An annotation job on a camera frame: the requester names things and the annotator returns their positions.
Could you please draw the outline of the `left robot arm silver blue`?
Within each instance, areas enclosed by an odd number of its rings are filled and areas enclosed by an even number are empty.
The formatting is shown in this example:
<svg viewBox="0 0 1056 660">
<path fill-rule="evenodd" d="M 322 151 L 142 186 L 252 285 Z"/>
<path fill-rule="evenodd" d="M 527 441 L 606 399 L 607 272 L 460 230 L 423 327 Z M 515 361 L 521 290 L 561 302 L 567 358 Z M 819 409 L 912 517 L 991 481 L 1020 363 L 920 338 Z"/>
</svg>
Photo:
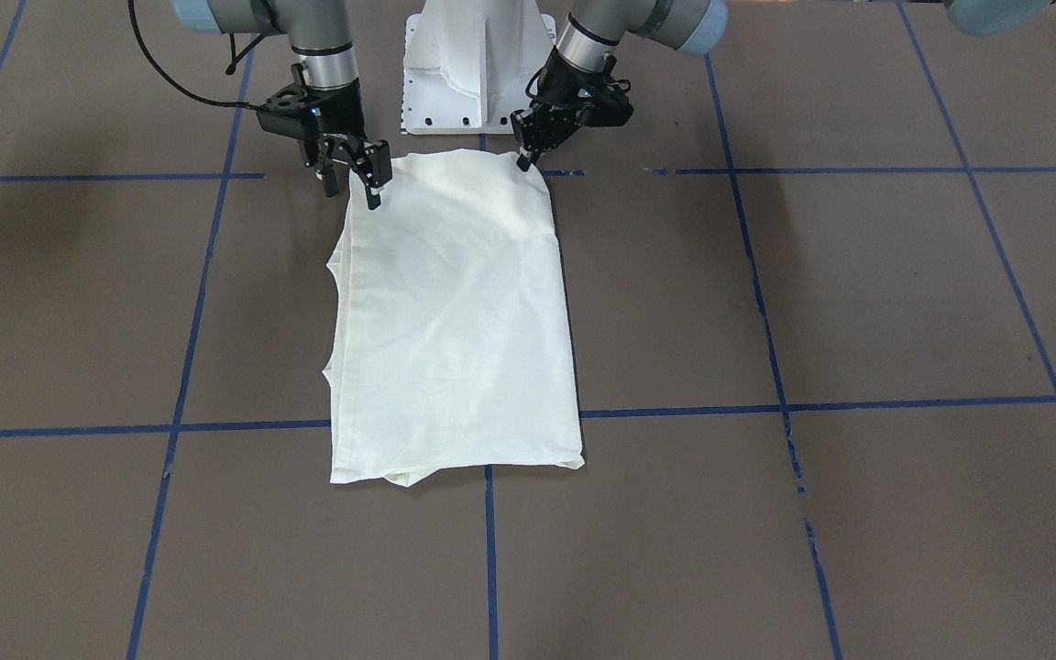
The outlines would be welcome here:
<svg viewBox="0 0 1056 660">
<path fill-rule="evenodd" d="M 623 127 L 631 84 L 612 76 L 625 35 L 703 56 L 721 41 L 724 1 L 576 1 L 548 58 L 525 84 L 528 107 L 511 114 L 517 167 L 528 171 L 583 127 Z"/>
</svg>

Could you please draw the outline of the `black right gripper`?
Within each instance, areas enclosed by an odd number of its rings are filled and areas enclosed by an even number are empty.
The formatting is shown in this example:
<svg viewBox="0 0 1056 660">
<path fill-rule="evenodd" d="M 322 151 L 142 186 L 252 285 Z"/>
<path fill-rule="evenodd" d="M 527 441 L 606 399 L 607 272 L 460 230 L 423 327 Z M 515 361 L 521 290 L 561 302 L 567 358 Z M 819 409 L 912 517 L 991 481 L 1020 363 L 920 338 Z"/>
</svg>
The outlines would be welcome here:
<svg viewBox="0 0 1056 660">
<path fill-rule="evenodd" d="M 358 81 L 336 89 L 293 81 L 260 106 L 258 121 L 264 131 L 297 143 L 304 167 L 317 167 L 326 199 L 340 193 L 336 174 L 340 147 L 338 139 L 326 135 L 352 135 L 348 169 L 364 184 L 369 211 L 380 208 L 381 189 L 392 180 L 391 148 L 386 139 L 367 139 Z"/>
</svg>

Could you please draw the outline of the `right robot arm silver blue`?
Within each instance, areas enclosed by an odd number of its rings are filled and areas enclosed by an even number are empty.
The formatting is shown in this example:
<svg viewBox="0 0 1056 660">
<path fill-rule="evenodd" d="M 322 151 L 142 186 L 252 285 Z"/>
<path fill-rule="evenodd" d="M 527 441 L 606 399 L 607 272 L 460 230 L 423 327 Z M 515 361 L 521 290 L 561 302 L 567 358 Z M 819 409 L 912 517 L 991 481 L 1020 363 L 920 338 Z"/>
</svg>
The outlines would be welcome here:
<svg viewBox="0 0 1056 660">
<path fill-rule="evenodd" d="M 228 72 L 259 43 L 280 35 L 296 62 L 291 82 L 253 110 L 260 129 L 298 143 L 304 166 L 322 181 L 325 195 L 339 193 L 334 171 L 343 163 L 365 188 L 366 206 L 381 206 L 380 192 L 392 180 L 389 143 L 369 139 L 355 42 L 344 1 L 175 1 L 185 29 L 208 34 L 251 35 L 235 49 Z"/>
</svg>

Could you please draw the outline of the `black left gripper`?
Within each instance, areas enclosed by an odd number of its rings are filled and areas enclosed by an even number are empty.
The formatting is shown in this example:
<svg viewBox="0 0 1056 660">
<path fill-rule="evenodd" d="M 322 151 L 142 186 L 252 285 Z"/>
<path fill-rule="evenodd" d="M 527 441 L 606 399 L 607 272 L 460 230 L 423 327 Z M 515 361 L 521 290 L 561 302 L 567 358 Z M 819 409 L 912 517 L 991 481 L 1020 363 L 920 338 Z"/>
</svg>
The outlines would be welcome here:
<svg viewBox="0 0 1056 660">
<path fill-rule="evenodd" d="M 582 127 L 623 127 L 633 116 L 631 83 L 612 78 L 617 59 L 603 56 L 593 71 L 580 70 L 552 50 L 525 86 L 528 107 L 511 114 L 517 168 L 527 172 L 546 151 L 557 149 Z"/>
</svg>

